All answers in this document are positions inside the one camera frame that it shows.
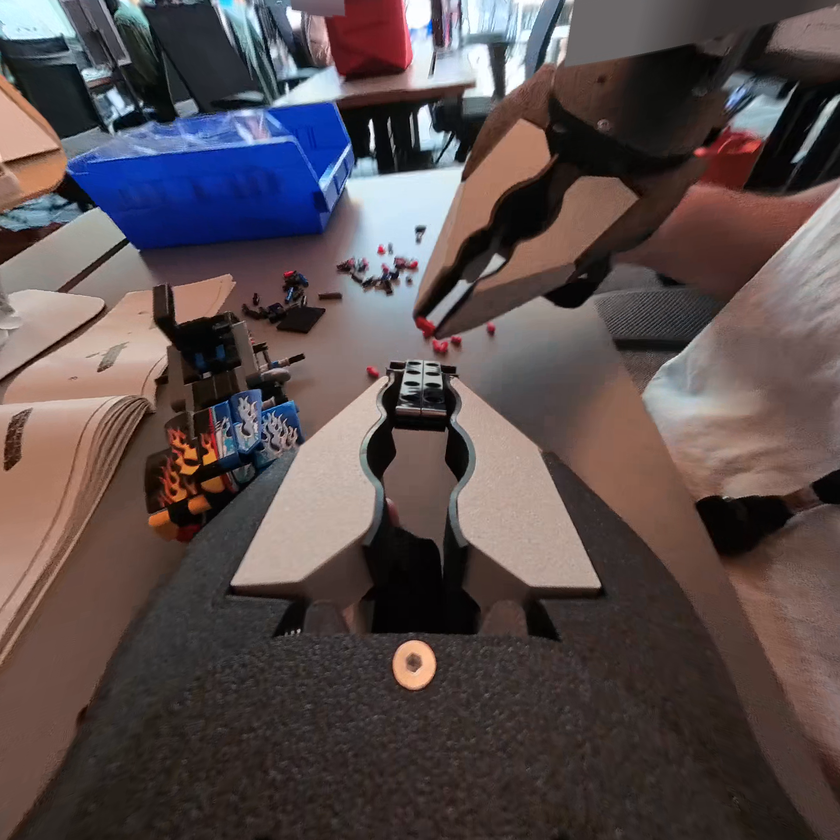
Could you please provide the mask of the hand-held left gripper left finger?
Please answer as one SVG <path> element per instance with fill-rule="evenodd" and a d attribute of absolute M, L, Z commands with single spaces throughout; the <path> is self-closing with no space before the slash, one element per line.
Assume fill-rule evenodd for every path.
<path fill-rule="evenodd" d="M 391 525 L 383 477 L 396 455 L 386 398 L 373 382 L 299 448 L 231 579 L 236 595 L 336 606 L 368 634 L 376 586 L 373 543 Z"/>

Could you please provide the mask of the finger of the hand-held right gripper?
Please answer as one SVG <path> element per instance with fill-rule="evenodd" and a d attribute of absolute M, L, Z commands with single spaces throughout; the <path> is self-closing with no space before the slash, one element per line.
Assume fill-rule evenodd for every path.
<path fill-rule="evenodd" d="M 544 65 L 502 99 L 461 174 L 413 310 L 415 322 L 486 322 L 560 284 L 548 231 L 560 172 L 550 100 L 560 67 Z"/>
<path fill-rule="evenodd" d="M 501 190 L 459 184 L 435 244 L 435 338 L 469 331 L 568 284 L 649 231 L 648 197 L 613 176 L 546 164 Z"/>

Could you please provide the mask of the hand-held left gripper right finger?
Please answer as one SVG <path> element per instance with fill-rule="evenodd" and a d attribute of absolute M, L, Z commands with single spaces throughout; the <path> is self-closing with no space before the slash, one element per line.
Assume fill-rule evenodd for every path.
<path fill-rule="evenodd" d="M 597 597 L 595 570 L 545 453 L 455 375 L 445 377 L 448 630 L 471 635 L 500 602 Z"/>

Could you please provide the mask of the person's right forearm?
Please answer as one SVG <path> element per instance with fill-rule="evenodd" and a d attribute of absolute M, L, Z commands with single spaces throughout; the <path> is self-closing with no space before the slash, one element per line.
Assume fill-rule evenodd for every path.
<path fill-rule="evenodd" d="M 837 191 L 838 180 L 785 195 L 699 183 L 650 237 L 615 262 L 728 301 Z"/>

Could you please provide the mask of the flame-printed lego truck model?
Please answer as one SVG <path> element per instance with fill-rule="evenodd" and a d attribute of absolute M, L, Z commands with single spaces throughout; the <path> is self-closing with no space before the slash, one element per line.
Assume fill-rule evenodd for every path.
<path fill-rule="evenodd" d="M 165 447 L 146 460 L 150 528 L 190 542 L 233 498 L 305 441 L 286 393 L 303 353 L 272 360 L 231 311 L 179 322 L 174 289 L 153 290 L 154 325 L 168 339 L 174 398 Z"/>

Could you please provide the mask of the scattered small lego pieces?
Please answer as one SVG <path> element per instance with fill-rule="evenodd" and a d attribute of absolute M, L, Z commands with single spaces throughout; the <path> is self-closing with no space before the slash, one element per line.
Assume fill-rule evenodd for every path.
<path fill-rule="evenodd" d="M 335 272 L 341 277 L 348 277 L 362 291 L 381 291 L 387 297 L 393 295 L 397 286 L 405 282 L 411 286 L 419 272 L 419 259 L 398 252 L 390 241 L 379 244 L 375 251 L 380 265 L 371 263 L 366 256 L 344 259 L 336 264 Z M 293 312 L 302 313 L 309 308 L 310 280 L 299 270 L 290 269 L 283 273 L 280 284 L 280 297 L 268 301 L 258 292 L 251 295 L 249 303 L 243 303 L 241 312 L 247 319 L 266 320 L 271 324 L 289 317 Z"/>

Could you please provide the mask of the black square lego plate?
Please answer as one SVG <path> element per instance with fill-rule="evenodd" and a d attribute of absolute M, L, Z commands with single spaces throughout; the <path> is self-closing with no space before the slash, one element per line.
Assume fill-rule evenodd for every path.
<path fill-rule="evenodd" d="M 279 315 L 276 330 L 289 333 L 309 333 L 325 312 L 325 308 L 309 305 L 285 309 Z"/>

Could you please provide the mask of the lego instruction booklet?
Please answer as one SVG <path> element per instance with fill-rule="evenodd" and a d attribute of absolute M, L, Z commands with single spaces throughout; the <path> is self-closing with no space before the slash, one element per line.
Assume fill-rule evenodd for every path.
<path fill-rule="evenodd" d="M 170 341 L 152 290 L 126 294 L 31 364 L 1 412 L 1 641 L 8 658 L 96 510 L 144 415 Z"/>

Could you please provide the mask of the orange bag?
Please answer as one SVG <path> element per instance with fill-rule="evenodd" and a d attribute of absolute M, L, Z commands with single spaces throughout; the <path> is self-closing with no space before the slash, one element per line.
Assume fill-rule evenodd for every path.
<path fill-rule="evenodd" d="M 708 159 L 709 167 L 721 172 L 750 173 L 764 145 L 764 139 L 754 132 L 726 127 L 711 143 L 696 148 L 694 156 Z"/>

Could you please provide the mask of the brown wooden table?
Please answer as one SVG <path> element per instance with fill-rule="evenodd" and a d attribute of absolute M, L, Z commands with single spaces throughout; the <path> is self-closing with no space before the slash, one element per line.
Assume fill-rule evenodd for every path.
<path fill-rule="evenodd" d="M 413 48 L 401 72 L 347 79 L 333 66 L 275 100 L 275 108 L 331 103 L 348 130 L 372 125 L 373 156 L 380 175 L 410 169 L 420 155 L 417 113 L 446 99 L 461 99 L 476 86 L 476 72 L 464 50 L 437 50 L 429 41 Z"/>

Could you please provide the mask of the grey mesh office chair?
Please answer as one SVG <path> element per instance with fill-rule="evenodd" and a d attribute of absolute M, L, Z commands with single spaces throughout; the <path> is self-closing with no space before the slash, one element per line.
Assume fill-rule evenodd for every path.
<path fill-rule="evenodd" d="M 650 287 L 596 295 L 594 307 L 619 350 L 680 351 L 724 304 L 685 287 Z"/>

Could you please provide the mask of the red bag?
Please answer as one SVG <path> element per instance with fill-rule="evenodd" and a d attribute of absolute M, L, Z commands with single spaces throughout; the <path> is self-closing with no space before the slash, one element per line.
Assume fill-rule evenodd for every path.
<path fill-rule="evenodd" d="M 395 75 L 413 61 L 403 1 L 347 1 L 326 17 L 333 64 L 345 79 Z"/>

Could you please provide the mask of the blue plastic bin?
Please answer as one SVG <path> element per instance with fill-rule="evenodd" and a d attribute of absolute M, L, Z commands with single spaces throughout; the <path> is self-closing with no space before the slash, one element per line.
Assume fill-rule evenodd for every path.
<path fill-rule="evenodd" d="M 269 111 L 293 139 L 67 172 L 138 250 L 320 235 L 354 168 L 336 107 Z"/>

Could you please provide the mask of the clear plastic bag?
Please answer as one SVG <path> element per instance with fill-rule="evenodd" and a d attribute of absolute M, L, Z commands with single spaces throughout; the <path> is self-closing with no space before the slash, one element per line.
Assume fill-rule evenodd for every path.
<path fill-rule="evenodd" d="M 293 139 L 265 109 L 197 114 L 169 123 L 147 122 L 116 133 L 109 141 L 68 162 L 72 173 L 109 161 L 133 161 L 174 154 L 239 149 Z"/>

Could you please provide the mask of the black office chair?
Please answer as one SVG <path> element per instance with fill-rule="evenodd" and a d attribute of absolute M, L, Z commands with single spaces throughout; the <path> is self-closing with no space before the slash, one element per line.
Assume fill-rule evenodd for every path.
<path fill-rule="evenodd" d="M 213 6 L 156 2 L 144 14 L 156 44 L 199 112 L 258 109 L 267 104 Z"/>

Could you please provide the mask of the pale rounded sheet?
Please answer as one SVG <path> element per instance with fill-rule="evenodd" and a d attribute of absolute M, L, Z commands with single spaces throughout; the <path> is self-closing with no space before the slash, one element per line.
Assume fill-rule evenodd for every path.
<path fill-rule="evenodd" d="M 1 379 L 48 351 L 105 309 L 98 297 L 47 290 L 12 292 L 2 303 Z"/>

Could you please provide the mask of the green jacket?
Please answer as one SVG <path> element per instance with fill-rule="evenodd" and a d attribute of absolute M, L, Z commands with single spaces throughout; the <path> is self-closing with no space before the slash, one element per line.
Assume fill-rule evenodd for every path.
<path fill-rule="evenodd" d="M 130 58 L 129 78 L 133 88 L 149 105 L 161 98 L 164 71 L 141 2 L 107 1 L 113 23 Z"/>

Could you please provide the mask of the brown cardboard box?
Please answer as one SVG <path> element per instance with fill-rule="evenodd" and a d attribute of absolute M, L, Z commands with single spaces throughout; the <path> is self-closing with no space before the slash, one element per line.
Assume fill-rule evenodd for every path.
<path fill-rule="evenodd" d="M 35 107 L 1 77 L 1 211 L 54 192 L 67 156 L 56 132 Z"/>

